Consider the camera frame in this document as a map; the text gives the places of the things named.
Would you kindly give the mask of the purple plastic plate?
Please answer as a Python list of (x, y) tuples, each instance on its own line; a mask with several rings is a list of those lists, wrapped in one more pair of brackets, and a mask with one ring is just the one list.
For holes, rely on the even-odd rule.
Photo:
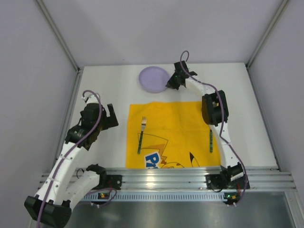
[(149, 93), (160, 93), (167, 89), (169, 73), (158, 66), (144, 68), (138, 76), (141, 87)]

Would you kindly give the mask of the fork with teal handle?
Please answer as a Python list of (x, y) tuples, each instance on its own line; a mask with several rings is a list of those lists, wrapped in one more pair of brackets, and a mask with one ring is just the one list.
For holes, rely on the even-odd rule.
[(141, 134), (140, 134), (140, 138), (139, 138), (137, 154), (141, 153), (141, 146), (142, 146), (142, 141), (143, 141), (143, 132), (144, 132), (144, 129), (146, 127), (146, 124), (147, 124), (147, 118), (143, 117), (142, 118), (142, 123), (141, 123)]

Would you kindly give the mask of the yellow Pikachu cloth placemat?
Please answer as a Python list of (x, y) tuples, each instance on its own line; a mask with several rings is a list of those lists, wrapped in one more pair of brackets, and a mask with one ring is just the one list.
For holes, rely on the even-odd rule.
[[(137, 154), (142, 118), (147, 118), (141, 153)], [(196, 168), (220, 165), (220, 152), (201, 115), (201, 102), (132, 104), (127, 125), (129, 169)]]

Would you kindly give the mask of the spoon with teal handle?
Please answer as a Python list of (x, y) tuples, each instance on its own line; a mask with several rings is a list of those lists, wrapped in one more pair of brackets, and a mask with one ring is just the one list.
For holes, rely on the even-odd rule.
[(211, 129), (209, 131), (209, 152), (213, 153), (213, 132)]

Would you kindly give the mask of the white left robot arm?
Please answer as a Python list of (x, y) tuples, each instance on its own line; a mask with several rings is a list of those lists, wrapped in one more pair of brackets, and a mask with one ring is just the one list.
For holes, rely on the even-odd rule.
[(85, 197), (102, 192), (110, 203), (121, 189), (122, 176), (108, 175), (106, 168), (90, 164), (72, 185), (70, 180), (79, 163), (89, 154), (101, 131), (118, 126), (112, 104), (105, 109), (100, 95), (92, 90), (82, 93), (86, 106), (77, 125), (67, 132), (61, 153), (52, 171), (35, 196), (28, 196), (24, 206), (39, 228), (42, 224), (63, 228), (73, 209)]

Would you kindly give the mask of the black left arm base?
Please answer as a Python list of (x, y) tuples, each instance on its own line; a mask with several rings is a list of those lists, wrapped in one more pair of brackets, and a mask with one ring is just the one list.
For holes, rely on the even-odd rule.
[(120, 190), (122, 185), (122, 175), (106, 175), (100, 178), (99, 184), (94, 190), (114, 188)]

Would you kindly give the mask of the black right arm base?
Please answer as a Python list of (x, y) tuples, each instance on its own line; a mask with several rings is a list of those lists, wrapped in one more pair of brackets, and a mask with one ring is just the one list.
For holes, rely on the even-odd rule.
[(222, 190), (241, 190), (245, 186), (245, 177), (238, 178), (234, 181), (223, 179), (220, 174), (209, 174), (205, 176), (207, 189), (214, 192)]

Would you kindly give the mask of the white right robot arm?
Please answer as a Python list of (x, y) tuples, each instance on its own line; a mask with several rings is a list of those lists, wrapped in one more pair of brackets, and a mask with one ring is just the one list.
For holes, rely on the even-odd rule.
[(225, 183), (244, 178), (247, 172), (244, 164), (232, 147), (228, 132), (228, 105), (225, 92), (214, 85), (199, 80), (197, 73), (189, 71), (185, 61), (176, 62), (175, 70), (167, 87), (178, 90), (182, 85), (201, 96), (201, 113), (204, 122), (211, 128), (220, 152), (221, 178)]

